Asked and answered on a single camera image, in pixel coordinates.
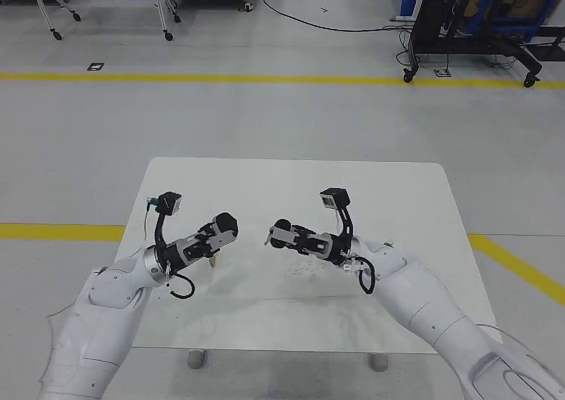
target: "black cable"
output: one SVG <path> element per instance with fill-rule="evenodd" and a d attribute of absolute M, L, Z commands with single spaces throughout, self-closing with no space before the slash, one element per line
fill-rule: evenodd
<path fill-rule="evenodd" d="M 375 289 L 375 267 L 373 266 L 373 264 L 371 264 L 371 261 L 367 260 L 364 257 L 355 257 L 354 260 L 360 261 L 369 267 L 369 270 L 371 271 L 371 285 L 369 287 L 366 287 L 364 285 L 364 281 L 362 280 L 362 275 L 364 275 L 364 270 L 361 270 L 360 273 L 358 274 L 358 282 L 360 283 L 360 287 L 362 288 L 362 290 L 364 290 L 364 293 L 366 294 L 373 293 L 373 290 Z"/>
<path fill-rule="evenodd" d="M 371 29 L 339 29 L 339 28 L 330 28 L 328 26 L 322 26 L 322 25 L 317 25 L 314 24 L 312 22 L 309 21 L 305 21 L 303 19 L 294 17 L 292 15 L 289 14 L 285 14 L 282 11 L 274 8 L 273 6 L 271 6 L 266 0 L 262 0 L 262 2 L 264 3 L 264 5 L 266 5 L 267 7 L 269 7 L 272 11 L 275 11 L 277 14 L 292 19 L 294 21 L 300 22 L 302 24 L 308 25 L 308 26 L 312 26 L 314 28 L 318 28 L 318 29 L 324 29 L 325 31 L 332 31 L 332 32 L 348 32 L 348 33 L 363 33 L 363 32 L 384 32 L 384 31 L 394 31 L 394 30 L 400 30 L 400 29 L 410 29 L 411 26 L 410 25 L 385 25 L 381 28 L 371 28 Z"/>
<path fill-rule="evenodd" d="M 180 274 L 178 274 L 177 272 L 175 272 L 175 273 L 173 274 L 173 276 L 174 276 L 174 277 L 177 276 L 178 278 L 189 282 L 189 285 L 191 286 L 191 291 L 190 291 L 188 294 L 181 295 L 181 294 L 177 294 L 177 293 L 175 293 L 173 290 L 171 290 L 171 291 L 169 291 L 169 293 L 171 294 L 171 296 L 173 296 L 173 297 L 175 297 L 175 298 L 178 298 L 178 299 L 181 299 L 181 300 L 186 300 L 186 299 L 190 298 L 191 296 L 193 296 L 193 294 L 195 294 L 195 284 L 193 283 L 193 281 L 192 281 L 191 279 L 189 279 L 188 277 L 186 277 L 186 276 L 184 276 L 184 275 L 180 275 Z M 169 285 L 169 282 L 168 282 L 168 281 L 167 281 L 167 283 L 166 283 L 166 287 L 171 287 L 171 286 Z"/>

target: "yellow floor line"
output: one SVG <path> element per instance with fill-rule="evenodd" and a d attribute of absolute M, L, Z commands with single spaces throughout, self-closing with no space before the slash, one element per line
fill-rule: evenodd
<path fill-rule="evenodd" d="M 0 72 L 0 81 L 136 82 L 136 83 L 265 83 L 308 85 L 406 86 L 402 77 L 303 76 L 303 75 L 197 75 L 197 74 L 99 74 Z M 520 88 L 521 80 L 416 78 L 409 85 L 446 88 Z M 564 82 L 540 81 L 537 89 L 565 89 Z"/>
<path fill-rule="evenodd" d="M 0 239 L 119 242 L 120 225 L 0 224 Z"/>
<path fill-rule="evenodd" d="M 1 224 L 0 239 L 119 242 L 122 225 Z M 469 234 L 480 251 L 565 307 L 565 287 L 483 235 Z"/>
<path fill-rule="evenodd" d="M 478 250 L 491 257 L 495 262 L 506 267 L 527 283 L 535 286 L 535 288 L 542 293 L 565 307 L 564 286 L 483 235 L 469 234 L 469 242 L 471 242 L 471 247 L 473 247 L 474 250 Z"/>

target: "metal stand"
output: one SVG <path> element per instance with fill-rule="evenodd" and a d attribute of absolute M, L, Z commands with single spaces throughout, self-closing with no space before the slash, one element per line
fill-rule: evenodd
<path fill-rule="evenodd" d="M 64 0 L 55 0 L 55 1 L 60 5 L 60 7 L 63 7 L 67 11 L 69 11 L 71 13 L 71 16 L 76 22 L 82 21 L 82 17 L 80 17 L 80 14 L 78 14 L 73 8 L 71 8 L 68 4 L 66 4 Z M 44 17 L 44 21 L 46 22 L 46 25 L 49 27 L 49 31 L 53 34 L 53 37 L 56 40 L 62 40 L 62 35 L 60 34 L 60 32 L 55 30 L 55 28 L 51 24 L 49 15 L 46 13 L 46 6 L 44 5 L 44 0 L 37 0 L 37 2 L 38 2 L 38 7 L 40 7 L 40 11 L 42 12 L 42 16 Z M 173 3 L 175 4 L 175 6 L 172 9 L 172 12 L 175 22 L 180 22 L 180 17 L 177 15 L 177 12 L 175 11 L 175 9 L 177 9 L 177 3 L 175 1 L 173 1 Z M 160 24 L 162 25 L 162 32 L 164 33 L 164 38 L 170 42 L 173 40 L 173 35 L 166 28 L 166 21 L 164 20 L 164 10 L 162 9 L 162 0 L 157 0 L 157 7 L 158 7 L 158 12 L 160 14 Z"/>
<path fill-rule="evenodd" d="M 527 46 L 527 49 L 535 58 L 540 61 L 563 61 L 565 62 L 565 51 L 560 47 L 560 43 L 565 36 L 565 25 L 562 32 L 555 38 L 551 46 Z"/>
<path fill-rule="evenodd" d="M 158 12 L 160 13 L 160 24 L 162 24 L 162 32 L 164 32 L 164 38 L 167 41 L 173 40 L 173 35 L 166 29 L 166 21 L 164 20 L 164 10 L 162 9 L 162 0 L 157 0 Z"/>
<path fill-rule="evenodd" d="M 369 367 L 375 372 L 384 372 L 389 368 L 389 358 L 386 354 L 369 353 Z"/>
<path fill-rule="evenodd" d="M 404 81 L 411 82 L 419 69 L 417 54 L 502 54 L 515 57 L 529 72 L 524 79 L 524 86 L 531 87 L 538 80 L 537 74 L 542 65 L 522 48 L 515 39 L 493 35 L 491 24 L 498 15 L 502 0 L 495 0 L 489 13 L 484 18 L 482 28 L 472 37 L 455 37 L 460 18 L 469 4 L 462 0 L 455 9 L 454 17 L 449 23 L 445 20 L 447 6 L 440 0 L 423 0 L 420 12 L 413 25 L 407 47 L 410 69 L 404 69 Z M 440 37 L 442 25 L 447 23 L 449 29 L 445 37 Z"/>
<path fill-rule="evenodd" d="M 182 19 L 178 15 L 178 2 L 175 0 L 164 0 L 164 3 L 166 3 L 166 8 L 168 8 L 169 11 L 171 11 L 171 14 L 173 14 L 173 21 L 176 24 L 182 22 Z"/>
<path fill-rule="evenodd" d="M 62 35 L 60 35 L 60 32 L 57 32 L 55 30 L 55 28 L 53 27 L 53 25 L 51 25 L 51 20 L 49 20 L 49 16 L 46 13 L 46 6 L 44 5 L 44 0 L 37 0 L 37 1 L 38 1 L 38 7 L 40 7 L 40 11 L 42 12 L 42 16 L 44 17 L 44 20 L 46 21 L 46 25 L 49 27 L 49 31 L 51 31 L 51 33 L 53 34 L 53 37 L 56 40 L 62 40 Z M 64 2 L 64 0 L 55 0 L 55 1 L 61 7 L 64 7 L 65 9 L 67 9 L 67 11 L 69 11 L 71 13 L 71 16 L 73 17 L 73 19 L 76 22 L 82 21 L 82 17 L 80 17 L 80 14 L 78 14 L 77 12 L 75 12 L 74 9 L 69 7 L 68 4 L 66 4 L 66 2 Z"/>
<path fill-rule="evenodd" d="M 189 350 L 186 365 L 191 369 L 200 369 L 206 364 L 208 352 L 206 350 Z"/>

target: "robot forearm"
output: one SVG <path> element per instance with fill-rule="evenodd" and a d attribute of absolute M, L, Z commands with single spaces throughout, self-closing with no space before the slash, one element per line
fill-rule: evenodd
<path fill-rule="evenodd" d="M 90 293 L 100 272 L 89 275 L 57 338 L 44 400 L 102 398 L 131 349 L 151 288 L 138 290 L 125 308 L 96 305 Z"/>
<path fill-rule="evenodd" d="M 166 244 L 164 216 L 177 211 L 180 198 L 165 193 L 150 200 L 160 214 L 154 246 L 91 272 L 53 348 L 43 399 L 100 399 L 131 349 L 152 288 L 235 241 L 237 221 L 222 213 L 195 234 Z"/>
<path fill-rule="evenodd" d="M 279 220 L 269 230 L 267 243 L 314 255 L 356 273 L 365 293 L 373 293 L 391 316 L 449 364 L 465 399 L 565 400 L 565 388 L 547 369 L 532 355 L 511 351 L 486 335 L 419 261 L 391 244 L 378 245 L 353 236 L 346 190 L 327 189 L 320 195 L 323 205 L 336 210 L 343 220 L 339 235 L 316 234 Z"/>
<path fill-rule="evenodd" d="M 447 362 L 465 399 L 540 400 L 553 396 L 554 400 L 565 400 L 565 388 L 543 366 L 530 355 L 513 352 L 486 335 L 419 261 L 386 245 L 372 252 L 357 238 L 353 243 L 354 251 L 375 261 L 374 296 L 396 321 Z"/>

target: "black cable on floor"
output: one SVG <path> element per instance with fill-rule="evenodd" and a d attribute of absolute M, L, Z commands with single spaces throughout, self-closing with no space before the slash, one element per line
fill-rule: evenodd
<path fill-rule="evenodd" d="M 272 11 L 275 11 L 277 14 L 292 19 L 294 21 L 300 22 L 304 25 L 308 25 L 308 26 L 312 26 L 314 28 L 318 28 L 318 29 L 323 29 L 325 31 L 331 31 L 331 32 L 348 32 L 348 33 L 364 33 L 364 32 L 387 32 L 387 31 L 397 31 L 397 30 L 406 30 L 406 29 L 411 29 L 411 25 L 385 25 L 381 28 L 371 28 L 371 29 L 340 29 L 340 28 L 331 28 L 328 26 L 322 26 L 322 25 L 318 25 L 318 24 L 314 24 L 312 22 L 309 21 L 305 21 L 303 19 L 294 17 L 292 15 L 289 14 L 285 14 L 282 11 L 274 8 L 273 6 L 271 6 L 267 0 L 262 0 L 262 2 L 264 3 L 264 5 L 266 5 L 268 8 L 270 8 Z"/>

